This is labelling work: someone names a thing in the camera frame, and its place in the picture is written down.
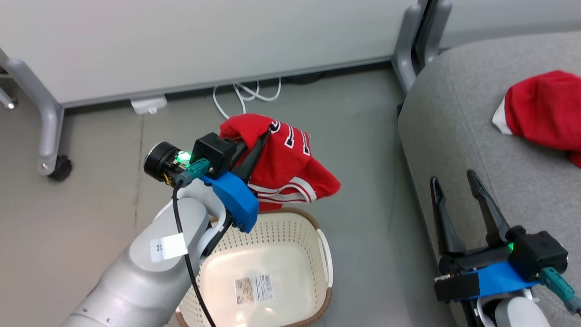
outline red cloth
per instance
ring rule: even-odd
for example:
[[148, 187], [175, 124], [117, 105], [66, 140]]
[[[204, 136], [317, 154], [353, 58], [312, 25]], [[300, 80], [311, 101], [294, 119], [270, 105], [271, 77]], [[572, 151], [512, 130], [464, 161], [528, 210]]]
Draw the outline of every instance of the red cloth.
[[[559, 150], [581, 168], [581, 78], [555, 70], [531, 77], [508, 89], [493, 122], [504, 134]], [[510, 131], [503, 131], [499, 123]]]
[[310, 135], [255, 113], [234, 116], [220, 125], [220, 137], [242, 138], [251, 150], [275, 126], [248, 186], [257, 192], [261, 211], [293, 202], [313, 202], [335, 194], [341, 184], [311, 153]]

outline perforated basket wall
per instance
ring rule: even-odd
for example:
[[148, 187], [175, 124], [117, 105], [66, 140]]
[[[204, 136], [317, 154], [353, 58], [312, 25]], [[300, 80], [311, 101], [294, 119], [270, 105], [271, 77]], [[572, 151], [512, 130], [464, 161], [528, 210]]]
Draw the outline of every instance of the perforated basket wall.
[[[320, 229], [319, 225], [314, 218], [299, 209], [285, 208], [279, 211], [262, 213], [258, 216], [256, 225], [249, 234], [241, 233], [233, 228], [228, 229], [212, 255], [217, 255], [233, 248], [239, 249], [256, 245], [268, 247], [277, 243], [294, 243], [300, 246], [309, 258], [309, 265], [313, 275], [314, 294], [312, 296], [315, 306], [310, 318], [286, 326], [306, 326], [320, 318], [327, 310], [332, 295], [332, 288], [328, 282], [329, 271], [325, 261], [325, 254], [321, 251], [321, 239], [317, 232], [318, 229]], [[200, 277], [201, 275], [198, 275], [196, 278], [198, 286], [200, 286]], [[192, 287], [190, 287], [190, 290], [180, 303], [179, 311], [176, 313], [176, 317], [181, 327], [209, 326]]]

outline gray floor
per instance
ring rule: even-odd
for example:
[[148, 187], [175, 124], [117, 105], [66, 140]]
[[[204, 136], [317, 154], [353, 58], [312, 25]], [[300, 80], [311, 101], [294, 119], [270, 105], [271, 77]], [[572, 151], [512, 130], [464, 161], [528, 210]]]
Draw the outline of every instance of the gray floor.
[[[141, 169], [150, 147], [166, 140], [190, 149], [223, 119], [207, 94], [173, 97], [155, 116], [127, 103], [71, 110], [63, 148], [74, 170], [54, 183], [35, 173], [40, 118], [18, 97], [16, 110], [0, 111], [1, 325], [56, 327], [167, 202], [167, 186]], [[219, 99], [231, 115], [241, 110], [234, 93]], [[383, 67], [286, 84], [275, 102], [248, 104], [309, 132], [314, 156], [343, 183], [304, 206], [335, 267], [331, 305], [314, 326], [454, 326], [433, 294], [434, 261], [397, 136], [402, 99]]]

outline laundry basket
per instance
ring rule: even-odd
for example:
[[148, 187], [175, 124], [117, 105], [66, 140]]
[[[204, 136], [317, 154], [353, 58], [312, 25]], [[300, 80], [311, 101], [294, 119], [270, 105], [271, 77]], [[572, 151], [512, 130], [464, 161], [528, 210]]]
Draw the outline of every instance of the laundry basket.
[[[262, 213], [250, 234], [226, 232], [196, 282], [217, 327], [306, 326], [331, 301], [331, 252], [306, 212]], [[191, 287], [176, 317], [181, 327], [209, 326]]]

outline gray upholstered ottoman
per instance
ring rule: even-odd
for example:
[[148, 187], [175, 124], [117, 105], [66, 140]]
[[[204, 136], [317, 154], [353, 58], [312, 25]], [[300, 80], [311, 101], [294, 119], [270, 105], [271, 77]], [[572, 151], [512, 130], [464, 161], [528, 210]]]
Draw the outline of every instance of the gray upholstered ottoman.
[[[533, 233], [547, 230], [569, 250], [565, 277], [581, 292], [581, 169], [562, 151], [502, 135], [492, 125], [509, 87], [557, 69], [581, 76], [581, 32], [503, 38], [451, 49], [419, 74], [399, 129], [435, 253], [432, 176], [440, 180], [467, 247], [486, 245], [486, 229], [466, 179], [466, 170], [474, 169], [511, 226], [523, 225]], [[547, 289], [537, 287], [533, 294], [540, 298], [551, 326], [581, 326], [579, 316], [571, 316]], [[460, 326], [465, 325], [460, 306], [452, 307]]]

